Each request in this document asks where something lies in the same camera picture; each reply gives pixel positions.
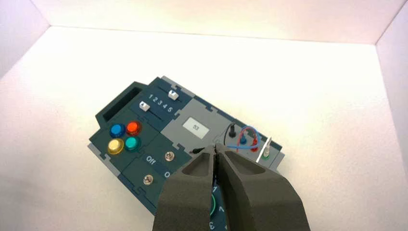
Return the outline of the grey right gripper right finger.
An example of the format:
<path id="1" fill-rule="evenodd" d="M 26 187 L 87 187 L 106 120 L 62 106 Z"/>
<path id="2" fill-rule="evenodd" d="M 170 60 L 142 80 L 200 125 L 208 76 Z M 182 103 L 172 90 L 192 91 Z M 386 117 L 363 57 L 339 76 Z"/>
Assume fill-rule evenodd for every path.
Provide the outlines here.
<path id="1" fill-rule="evenodd" d="M 284 176 L 222 144 L 216 154 L 229 231 L 310 230 L 303 202 Z"/>

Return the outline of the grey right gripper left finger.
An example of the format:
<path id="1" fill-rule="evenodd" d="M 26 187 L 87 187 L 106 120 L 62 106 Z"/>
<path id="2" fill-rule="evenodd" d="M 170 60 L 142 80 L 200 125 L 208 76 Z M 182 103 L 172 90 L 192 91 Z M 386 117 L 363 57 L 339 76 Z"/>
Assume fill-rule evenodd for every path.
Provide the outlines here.
<path id="1" fill-rule="evenodd" d="M 154 231 L 208 231 L 215 148 L 209 145 L 166 181 L 154 216 Z"/>

